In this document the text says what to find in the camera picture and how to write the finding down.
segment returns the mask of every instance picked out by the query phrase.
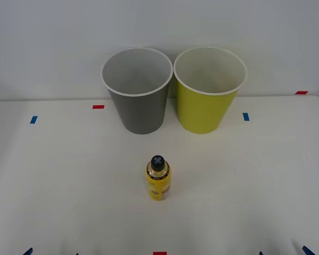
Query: red tape marker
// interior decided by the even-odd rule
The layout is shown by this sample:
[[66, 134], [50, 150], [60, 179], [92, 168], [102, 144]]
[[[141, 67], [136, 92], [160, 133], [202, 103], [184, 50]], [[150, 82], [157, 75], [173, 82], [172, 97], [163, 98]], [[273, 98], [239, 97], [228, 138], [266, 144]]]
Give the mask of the red tape marker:
[[308, 93], [308, 91], [299, 90], [296, 92], [296, 95], [306, 95], [307, 93]]
[[104, 105], [94, 105], [92, 109], [104, 109]]

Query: blue tape marker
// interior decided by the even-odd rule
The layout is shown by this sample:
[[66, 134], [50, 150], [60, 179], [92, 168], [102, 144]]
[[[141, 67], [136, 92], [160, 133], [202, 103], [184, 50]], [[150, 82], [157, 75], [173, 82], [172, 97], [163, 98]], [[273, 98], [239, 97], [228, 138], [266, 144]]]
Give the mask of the blue tape marker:
[[33, 116], [32, 119], [31, 119], [30, 124], [35, 124], [36, 121], [37, 121], [37, 117], [38, 117], [38, 116]]
[[245, 121], [249, 121], [248, 113], [243, 113], [243, 115], [244, 115], [244, 120], [245, 120]]
[[315, 255], [313, 252], [311, 252], [311, 250], [309, 248], [307, 248], [306, 246], [303, 247], [303, 251], [306, 255]]
[[31, 255], [33, 252], [33, 249], [30, 248], [27, 252], [25, 252], [23, 255]]

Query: paper cup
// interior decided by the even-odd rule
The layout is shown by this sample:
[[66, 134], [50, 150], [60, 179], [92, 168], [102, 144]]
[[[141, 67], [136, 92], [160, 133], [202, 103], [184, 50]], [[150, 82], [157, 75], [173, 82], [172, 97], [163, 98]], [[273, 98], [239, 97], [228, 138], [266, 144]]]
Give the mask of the paper cup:
[[149, 134], [162, 125], [172, 74], [170, 59], [151, 48], [129, 48], [106, 61], [102, 81], [127, 130]]
[[178, 118], [185, 129], [205, 134], [215, 130], [247, 79], [244, 62], [229, 50], [198, 47], [174, 63], [178, 80]]

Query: black bottle cap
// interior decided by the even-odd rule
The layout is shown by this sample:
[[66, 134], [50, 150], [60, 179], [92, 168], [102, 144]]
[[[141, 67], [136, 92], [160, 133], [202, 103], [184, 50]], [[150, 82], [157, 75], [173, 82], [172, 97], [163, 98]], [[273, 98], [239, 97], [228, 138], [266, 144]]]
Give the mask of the black bottle cap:
[[164, 158], [160, 155], [156, 155], [151, 159], [151, 168], [155, 171], [162, 171], [165, 166]]

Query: white wall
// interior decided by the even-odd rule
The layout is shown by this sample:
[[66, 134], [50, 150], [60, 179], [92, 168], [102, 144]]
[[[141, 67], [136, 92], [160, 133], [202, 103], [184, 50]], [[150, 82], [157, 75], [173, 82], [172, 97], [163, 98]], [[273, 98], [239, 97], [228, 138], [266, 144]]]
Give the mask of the white wall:
[[0, 99], [107, 98], [102, 62], [140, 45], [220, 45], [240, 95], [319, 95], [319, 0], [0, 0]]

